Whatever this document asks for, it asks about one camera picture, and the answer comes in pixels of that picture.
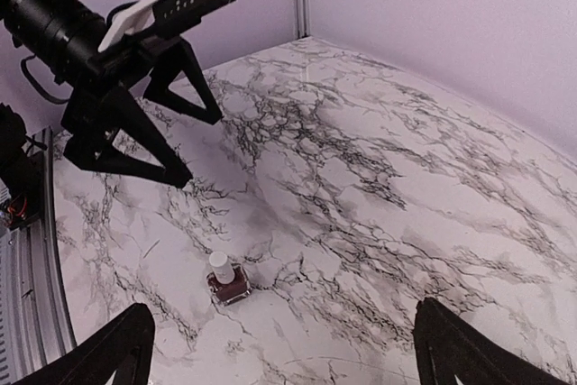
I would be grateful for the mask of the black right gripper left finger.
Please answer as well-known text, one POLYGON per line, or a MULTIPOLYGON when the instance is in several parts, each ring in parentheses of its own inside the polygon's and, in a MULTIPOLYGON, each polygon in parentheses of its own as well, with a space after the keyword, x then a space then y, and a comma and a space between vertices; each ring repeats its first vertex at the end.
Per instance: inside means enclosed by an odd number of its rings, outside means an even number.
POLYGON ((85 342, 20 384, 146 384, 150 377, 155 323, 143 303, 134 303, 85 342))

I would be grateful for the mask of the white nail polish cap brush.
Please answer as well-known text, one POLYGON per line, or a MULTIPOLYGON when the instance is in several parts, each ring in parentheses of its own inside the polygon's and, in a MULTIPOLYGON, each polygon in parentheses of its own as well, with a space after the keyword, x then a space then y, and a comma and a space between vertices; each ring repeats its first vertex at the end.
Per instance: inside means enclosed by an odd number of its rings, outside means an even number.
POLYGON ((212 252, 208 258, 209 265, 215 279, 223 285, 231 284, 235 279, 235 272, 229 256, 224 252, 212 252))

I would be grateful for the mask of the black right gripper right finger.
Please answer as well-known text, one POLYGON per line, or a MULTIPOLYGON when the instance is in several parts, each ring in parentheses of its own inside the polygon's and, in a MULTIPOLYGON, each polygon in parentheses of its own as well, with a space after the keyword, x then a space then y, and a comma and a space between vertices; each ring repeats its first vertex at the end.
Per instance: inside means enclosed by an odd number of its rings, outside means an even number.
POLYGON ((458 313, 417 302, 412 331, 420 384, 571 384, 563 340, 505 307, 458 313))

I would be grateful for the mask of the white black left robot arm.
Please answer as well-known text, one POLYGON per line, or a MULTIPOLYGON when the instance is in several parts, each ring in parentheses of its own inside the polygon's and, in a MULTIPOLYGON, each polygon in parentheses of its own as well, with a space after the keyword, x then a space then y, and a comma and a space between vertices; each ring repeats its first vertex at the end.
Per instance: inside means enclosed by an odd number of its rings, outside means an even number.
POLYGON ((65 157, 82 170, 149 179, 177 188, 186 163, 135 101, 132 88, 176 113, 215 124, 222 112, 184 33, 235 0, 139 0, 108 17, 79 0, 3 0, 16 46, 41 60, 72 93, 62 127, 65 157))

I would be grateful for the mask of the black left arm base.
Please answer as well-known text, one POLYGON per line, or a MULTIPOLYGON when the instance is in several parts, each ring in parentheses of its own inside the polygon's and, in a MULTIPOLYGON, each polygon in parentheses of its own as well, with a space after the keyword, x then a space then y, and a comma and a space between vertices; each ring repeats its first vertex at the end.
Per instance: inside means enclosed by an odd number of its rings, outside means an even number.
POLYGON ((27 134, 22 117, 1 104, 1 181, 9 193, 1 200, 1 223, 6 228, 24 226, 41 213, 47 150, 27 134))

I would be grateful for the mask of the red nail polish bottle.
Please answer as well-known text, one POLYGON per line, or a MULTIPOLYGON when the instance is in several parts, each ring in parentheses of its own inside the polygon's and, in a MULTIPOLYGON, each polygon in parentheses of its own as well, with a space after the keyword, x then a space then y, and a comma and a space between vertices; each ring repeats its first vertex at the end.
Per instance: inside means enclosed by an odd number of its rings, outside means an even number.
POLYGON ((224 306, 247 298, 252 293, 251 283, 242 264, 234 262, 232 268, 234 279, 231 283, 224 284, 219 282, 213 272, 206 276, 206 283, 213 300, 224 306))

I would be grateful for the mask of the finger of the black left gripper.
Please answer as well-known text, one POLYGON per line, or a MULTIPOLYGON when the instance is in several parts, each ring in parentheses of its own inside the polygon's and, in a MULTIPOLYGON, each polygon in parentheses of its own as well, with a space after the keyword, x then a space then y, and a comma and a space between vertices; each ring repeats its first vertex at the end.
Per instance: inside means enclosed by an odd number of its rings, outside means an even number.
POLYGON ((96 169, 183 188, 192 179, 186 163, 169 146, 124 87, 102 99, 97 117, 96 169))
POLYGON ((177 40, 164 50, 149 77, 144 99, 205 124, 217 124, 222 119, 222 111, 187 41, 177 40))

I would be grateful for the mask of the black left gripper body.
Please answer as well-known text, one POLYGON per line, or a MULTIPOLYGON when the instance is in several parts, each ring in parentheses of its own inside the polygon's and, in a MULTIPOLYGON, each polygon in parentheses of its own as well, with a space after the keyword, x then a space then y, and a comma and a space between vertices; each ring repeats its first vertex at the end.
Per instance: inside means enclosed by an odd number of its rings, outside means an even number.
POLYGON ((73 87, 61 121, 71 133, 64 151, 67 159, 82 170, 104 173, 180 172, 180 157, 130 92, 179 42, 179 37, 150 37, 100 52, 96 40, 76 37, 63 46, 60 77, 73 87), (137 160, 116 149, 114 138, 119 131, 159 163, 137 160))

